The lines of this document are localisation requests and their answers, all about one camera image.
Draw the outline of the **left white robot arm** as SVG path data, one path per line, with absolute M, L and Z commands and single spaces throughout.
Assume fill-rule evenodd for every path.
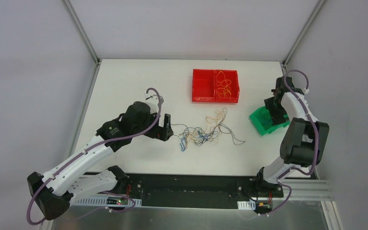
M 27 177 L 31 200 L 26 210 L 30 225 L 54 220 L 71 205 L 97 193 L 127 191 L 128 176 L 117 165 L 85 179 L 80 177 L 100 160 L 117 152 L 138 136 L 167 141 L 172 135 L 171 115 L 159 125 L 161 103 L 134 102 L 117 118 L 107 121 L 83 148 L 45 172 Z

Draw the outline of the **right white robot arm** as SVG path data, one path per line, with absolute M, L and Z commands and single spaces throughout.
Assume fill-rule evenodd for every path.
M 287 127 L 280 144 L 279 157 L 262 167 L 253 183 L 253 191 L 265 196 L 281 186 L 281 181 L 294 171 L 311 175 L 320 163 L 330 127 L 319 121 L 305 100 L 308 89 L 296 88 L 291 77 L 279 77 L 273 96 L 264 100 L 250 119 L 260 135 Z

